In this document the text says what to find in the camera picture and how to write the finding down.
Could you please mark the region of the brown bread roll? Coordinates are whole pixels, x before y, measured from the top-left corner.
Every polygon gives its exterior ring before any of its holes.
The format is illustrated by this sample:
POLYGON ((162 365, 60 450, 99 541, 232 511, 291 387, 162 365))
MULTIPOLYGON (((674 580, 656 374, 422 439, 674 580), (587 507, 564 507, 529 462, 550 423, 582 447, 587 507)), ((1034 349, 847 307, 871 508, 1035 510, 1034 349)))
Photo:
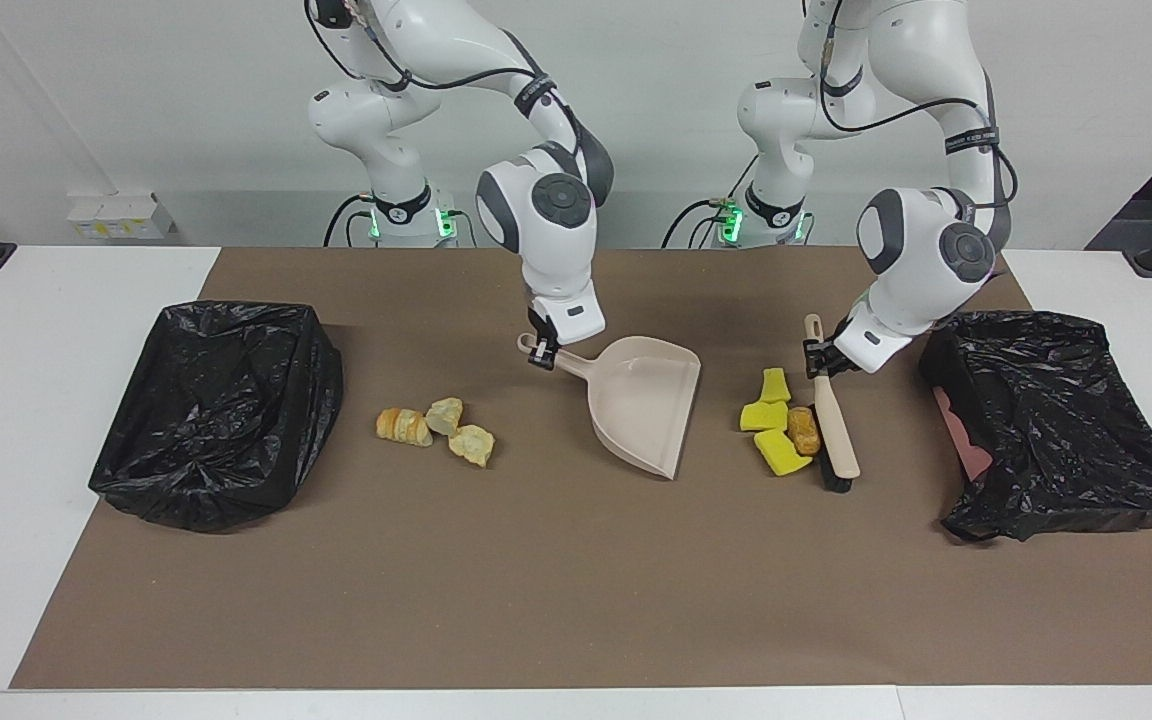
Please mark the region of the brown bread roll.
POLYGON ((813 407, 791 407, 787 414, 786 433, 801 456, 814 457, 823 450, 823 434, 813 407))

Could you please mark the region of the beige brush with black bristles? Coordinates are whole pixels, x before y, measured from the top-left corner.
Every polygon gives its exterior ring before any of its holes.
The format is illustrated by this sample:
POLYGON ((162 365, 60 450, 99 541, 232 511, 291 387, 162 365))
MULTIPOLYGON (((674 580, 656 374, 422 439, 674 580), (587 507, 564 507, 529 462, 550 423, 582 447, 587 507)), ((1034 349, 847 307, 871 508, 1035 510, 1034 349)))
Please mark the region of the beige brush with black bristles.
MULTIPOLYGON (((827 340, 823 319, 818 314, 805 314, 804 331, 805 340, 827 340)), ((852 483, 861 477, 861 467, 831 379, 832 377, 810 379, 813 384, 814 419, 823 434, 823 450, 826 454, 826 460, 823 461, 823 483, 829 492, 846 495, 851 491, 852 483)))

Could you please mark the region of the beige plastic dustpan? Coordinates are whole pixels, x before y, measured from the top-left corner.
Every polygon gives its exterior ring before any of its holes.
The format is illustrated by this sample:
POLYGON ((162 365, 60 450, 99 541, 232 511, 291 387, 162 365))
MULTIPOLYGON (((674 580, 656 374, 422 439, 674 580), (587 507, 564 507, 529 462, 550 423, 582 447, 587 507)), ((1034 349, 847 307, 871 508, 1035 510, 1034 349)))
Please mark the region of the beige plastic dustpan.
POLYGON ((594 434, 635 468, 676 478, 702 376, 690 348, 626 336, 586 359, 559 348, 554 366, 586 382, 594 434))

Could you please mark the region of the orange croissant piece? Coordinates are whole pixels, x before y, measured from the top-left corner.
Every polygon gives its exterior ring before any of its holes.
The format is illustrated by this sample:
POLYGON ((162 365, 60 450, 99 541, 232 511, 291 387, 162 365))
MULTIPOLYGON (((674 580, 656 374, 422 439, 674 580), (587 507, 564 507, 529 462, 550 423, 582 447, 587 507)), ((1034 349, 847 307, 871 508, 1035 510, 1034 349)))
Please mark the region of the orange croissant piece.
POLYGON ((406 407, 388 407, 376 418, 376 437, 415 447, 433 446, 433 432, 425 414, 406 407))

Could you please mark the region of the pink plastic bin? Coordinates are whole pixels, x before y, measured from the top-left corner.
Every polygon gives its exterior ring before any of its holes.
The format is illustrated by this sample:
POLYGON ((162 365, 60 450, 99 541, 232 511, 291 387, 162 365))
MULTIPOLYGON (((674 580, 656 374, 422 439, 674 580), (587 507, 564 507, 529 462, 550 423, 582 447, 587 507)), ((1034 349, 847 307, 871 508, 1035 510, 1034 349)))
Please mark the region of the pink plastic bin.
POLYGON ((967 479, 972 482, 978 480, 993 465, 993 457, 988 450, 984 450, 980 446, 975 445, 972 437, 968 433, 964 420, 952 409, 950 397, 946 395, 945 389, 940 386, 934 386, 932 393, 937 406, 940 407, 942 418, 948 433, 952 435, 952 442, 954 442, 967 479))

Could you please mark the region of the loose black trash bag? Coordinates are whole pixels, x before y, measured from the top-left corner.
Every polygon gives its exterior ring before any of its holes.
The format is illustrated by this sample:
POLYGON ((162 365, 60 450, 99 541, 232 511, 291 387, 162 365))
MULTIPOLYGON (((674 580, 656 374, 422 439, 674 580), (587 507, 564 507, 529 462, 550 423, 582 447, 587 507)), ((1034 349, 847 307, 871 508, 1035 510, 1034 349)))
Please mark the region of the loose black trash bag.
POLYGON ((1102 324, 1047 311, 952 314, 919 361, 970 446, 941 520, 960 541, 1152 529, 1152 427, 1102 324))

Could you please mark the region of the black bag lined bin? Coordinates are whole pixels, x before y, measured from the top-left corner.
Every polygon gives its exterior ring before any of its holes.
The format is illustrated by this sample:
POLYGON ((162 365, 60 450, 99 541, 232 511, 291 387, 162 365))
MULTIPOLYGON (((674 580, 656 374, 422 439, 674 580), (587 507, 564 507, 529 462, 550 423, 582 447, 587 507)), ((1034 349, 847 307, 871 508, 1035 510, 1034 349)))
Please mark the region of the black bag lined bin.
POLYGON ((343 359, 314 306, 164 306, 88 487, 147 523, 221 532, 285 509, 338 423, 343 359))

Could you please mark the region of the brown table mat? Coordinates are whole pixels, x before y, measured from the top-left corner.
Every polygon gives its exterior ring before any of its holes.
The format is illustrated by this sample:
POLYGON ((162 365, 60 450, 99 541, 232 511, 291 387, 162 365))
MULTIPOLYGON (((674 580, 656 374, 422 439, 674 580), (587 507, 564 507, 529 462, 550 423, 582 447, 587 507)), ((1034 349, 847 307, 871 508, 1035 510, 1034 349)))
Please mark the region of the brown table mat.
POLYGON ((803 320, 870 283, 841 247, 602 251, 608 327, 703 364, 675 480, 604 450, 584 384, 526 365, 500 250, 227 249, 205 300, 314 306, 346 397, 283 511, 225 535, 99 503, 15 689, 1152 684, 1152 530, 952 541, 961 468, 916 348, 838 378, 846 495, 738 430, 796 397, 803 320), (376 437, 462 397, 488 467, 376 437))

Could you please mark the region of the white wall socket box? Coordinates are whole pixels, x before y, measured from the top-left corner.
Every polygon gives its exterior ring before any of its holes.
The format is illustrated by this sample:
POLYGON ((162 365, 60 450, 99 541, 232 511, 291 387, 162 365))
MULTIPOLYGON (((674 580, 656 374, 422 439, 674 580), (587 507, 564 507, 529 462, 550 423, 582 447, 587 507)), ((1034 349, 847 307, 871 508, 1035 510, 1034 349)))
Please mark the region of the white wall socket box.
POLYGON ((177 223, 156 194, 70 196, 67 222, 83 240, 166 240, 177 223))

